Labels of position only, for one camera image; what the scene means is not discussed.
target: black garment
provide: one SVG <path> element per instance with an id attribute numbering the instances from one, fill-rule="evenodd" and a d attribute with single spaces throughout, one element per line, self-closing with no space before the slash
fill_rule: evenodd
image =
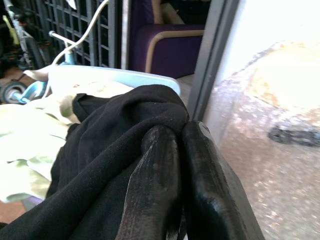
<path id="1" fill-rule="evenodd" d="M 162 85 L 82 107 L 88 98 L 74 102 L 84 121 L 59 151 L 47 199 L 0 229 L 1 240 L 114 240 L 144 135 L 163 125 L 179 136 L 188 121 L 180 98 Z"/>

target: purple chair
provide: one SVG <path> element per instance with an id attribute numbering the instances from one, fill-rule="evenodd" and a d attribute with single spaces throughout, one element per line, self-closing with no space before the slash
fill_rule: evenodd
<path id="1" fill-rule="evenodd" d="M 161 0 L 132 0 L 129 69 L 179 78 L 193 74 L 204 25 L 164 24 Z"/>

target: black metal grid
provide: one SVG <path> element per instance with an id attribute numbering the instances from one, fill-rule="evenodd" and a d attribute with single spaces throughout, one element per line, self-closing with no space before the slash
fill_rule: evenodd
<path id="1" fill-rule="evenodd" d="M 36 38 L 49 40 L 55 50 L 65 48 L 60 40 L 48 36 L 53 30 L 73 41 L 86 31 L 102 0 L 75 0 L 77 10 L 65 0 L 24 0 L 26 10 L 33 12 L 31 22 Z M 74 51 L 76 64 L 101 67 L 118 67 L 117 15 L 120 8 L 117 0 L 110 0 L 104 7 L 94 28 L 82 45 Z"/>

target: white wall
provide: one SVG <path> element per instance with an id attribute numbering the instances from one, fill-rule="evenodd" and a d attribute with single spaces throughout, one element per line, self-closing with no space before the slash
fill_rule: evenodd
<path id="1" fill-rule="evenodd" d="M 255 54 L 282 41 L 320 42 L 320 0 L 240 0 L 216 86 L 243 69 Z M 228 99 L 216 99 L 215 104 L 223 102 L 225 105 L 215 106 L 211 93 L 203 121 L 219 145 L 226 127 L 222 126 L 226 119 L 221 115 L 226 118 L 234 98 L 228 92 L 218 98 Z"/>

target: white cable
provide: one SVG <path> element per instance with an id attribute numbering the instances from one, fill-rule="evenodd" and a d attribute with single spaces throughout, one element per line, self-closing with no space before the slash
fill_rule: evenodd
<path id="1" fill-rule="evenodd" d="M 76 46 L 78 46 L 79 44 L 81 44 L 85 39 L 86 37 L 89 35 L 91 29 L 93 28 L 94 24 L 96 23 L 101 11 L 104 9 L 104 7 L 108 4 L 109 0 L 103 0 L 103 2 L 99 5 L 99 7 L 96 9 L 93 17 L 92 17 L 92 20 L 90 21 L 90 24 L 89 26 L 87 27 L 86 31 L 84 32 L 84 34 L 82 35 L 82 37 L 76 41 L 74 44 L 66 47 L 63 51 L 61 51 L 56 57 L 55 59 L 53 60 L 52 64 L 51 65 L 57 65 L 59 59 L 65 54 L 67 53 L 68 51 L 70 51 L 71 49 L 75 48 Z M 48 80 L 47 82 L 47 85 L 46 85 L 46 88 L 45 88 L 45 92 L 44 92 L 44 95 L 42 98 L 45 98 L 48 93 L 49 93 L 49 90 L 50 90 L 50 80 Z"/>

